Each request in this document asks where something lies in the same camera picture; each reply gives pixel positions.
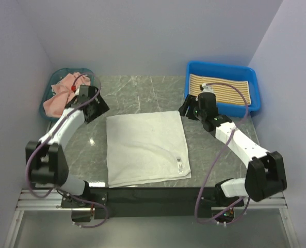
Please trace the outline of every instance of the folded towel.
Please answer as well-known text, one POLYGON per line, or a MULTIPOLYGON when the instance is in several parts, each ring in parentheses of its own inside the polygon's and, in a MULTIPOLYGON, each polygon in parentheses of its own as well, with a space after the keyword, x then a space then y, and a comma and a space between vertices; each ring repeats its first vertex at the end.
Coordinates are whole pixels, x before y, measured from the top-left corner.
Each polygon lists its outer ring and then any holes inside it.
MULTIPOLYGON (((248 81, 235 81, 191 74, 189 78, 189 94, 197 97, 197 95, 201 93, 200 85, 202 85, 203 83, 231 84, 244 95, 248 105, 251 105, 248 81)), ((211 85, 211 87, 214 90, 217 102, 239 106, 245 105, 241 96, 231 87, 224 85, 211 85)))
POLYGON ((191 178, 178 111, 107 117, 109 187, 191 178))
MULTIPOLYGON (((79 72, 75 72, 74 74, 69 73, 59 83, 51 86, 55 95, 43 103, 47 116, 60 117, 62 115, 66 104, 70 102, 75 96, 75 93, 71 90, 71 86, 79 75, 79 72)), ((76 81, 76 89, 82 84, 90 85, 90 78, 87 76, 81 76, 76 81)))

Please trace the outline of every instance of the blue tray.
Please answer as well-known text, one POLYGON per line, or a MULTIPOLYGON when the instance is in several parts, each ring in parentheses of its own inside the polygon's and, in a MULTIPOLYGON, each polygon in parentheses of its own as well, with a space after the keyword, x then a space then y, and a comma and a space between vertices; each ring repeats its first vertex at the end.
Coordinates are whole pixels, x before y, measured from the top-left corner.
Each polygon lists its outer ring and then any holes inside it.
MULTIPOLYGON (((40 106, 39 106, 40 115, 44 119, 52 121, 52 122, 57 122, 57 120, 59 119, 59 118, 47 116, 46 113, 45 113, 43 103, 53 96, 51 85, 57 84, 68 73, 73 74, 74 72, 79 72, 81 74, 86 73, 86 72, 93 73, 91 70, 86 69, 86 68, 63 68, 63 69, 60 69, 60 70, 57 70, 56 72, 54 72, 53 75, 50 78, 49 83, 46 86, 44 96, 43 96, 43 98, 41 100, 41 103, 40 103, 40 106)), ((88 77, 91 79, 91 84, 93 84, 94 77, 92 75, 88 75, 88 77)))
MULTIPOLYGON (((186 68, 184 97, 186 97, 189 92, 190 74, 195 74, 198 76, 211 76, 214 78, 228 80, 248 81, 251 99, 249 112, 257 111, 261 108, 261 99, 256 73, 249 67, 214 64, 203 61, 190 61, 188 62, 186 68)), ((246 112, 245 106, 217 103, 217 107, 219 114, 221 115, 243 117, 246 112)))

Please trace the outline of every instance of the gray marble tabletop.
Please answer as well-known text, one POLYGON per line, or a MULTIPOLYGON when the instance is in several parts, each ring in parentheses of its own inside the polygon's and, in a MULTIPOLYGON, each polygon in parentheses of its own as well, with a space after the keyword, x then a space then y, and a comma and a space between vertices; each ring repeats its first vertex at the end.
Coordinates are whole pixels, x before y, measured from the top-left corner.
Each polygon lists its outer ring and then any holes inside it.
MULTIPOLYGON (((82 125, 67 144, 70 173, 97 187, 108 186, 106 117, 119 114, 174 111, 182 105, 183 76, 101 76, 101 95, 110 110, 82 125)), ((191 179, 147 183, 141 187, 199 187, 223 144, 207 133, 199 121, 182 118, 187 140, 191 179)), ((254 142, 257 135, 250 117, 239 127, 254 142)), ((246 167, 227 150, 215 165, 207 186, 228 178, 244 177, 246 167)))

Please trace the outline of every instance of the yellow striped cloth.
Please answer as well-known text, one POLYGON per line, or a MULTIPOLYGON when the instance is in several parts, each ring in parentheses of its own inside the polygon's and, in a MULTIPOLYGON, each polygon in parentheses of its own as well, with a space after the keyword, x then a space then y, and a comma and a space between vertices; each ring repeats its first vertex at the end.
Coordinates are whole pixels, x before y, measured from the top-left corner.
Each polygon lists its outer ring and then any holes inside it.
MULTIPOLYGON (((201 93, 200 85, 203 83, 231 84, 244 95, 248 105, 251 104, 248 81, 235 81, 191 74, 189 78, 189 94, 192 96, 197 96, 199 93, 201 93)), ((211 87, 215 92, 217 102, 239 106, 245 105, 242 97, 231 87, 227 87, 225 85, 211 85, 211 87)))

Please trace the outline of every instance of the white wall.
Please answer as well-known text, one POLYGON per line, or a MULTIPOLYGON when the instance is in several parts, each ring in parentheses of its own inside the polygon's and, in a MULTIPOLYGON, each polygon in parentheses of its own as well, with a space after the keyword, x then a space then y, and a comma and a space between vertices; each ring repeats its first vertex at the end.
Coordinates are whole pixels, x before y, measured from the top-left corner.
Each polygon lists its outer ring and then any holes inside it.
POLYGON ((25 145, 41 136, 38 114, 51 62, 15 0, 0 0, 0 247, 24 185, 25 145))
POLYGON ((284 157, 284 193, 306 247, 306 0, 283 1, 249 66, 262 98, 254 124, 262 145, 284 157))
POLYGON ((52 63, 104 75, 248 65, 282 0, 19 0, 52 63))

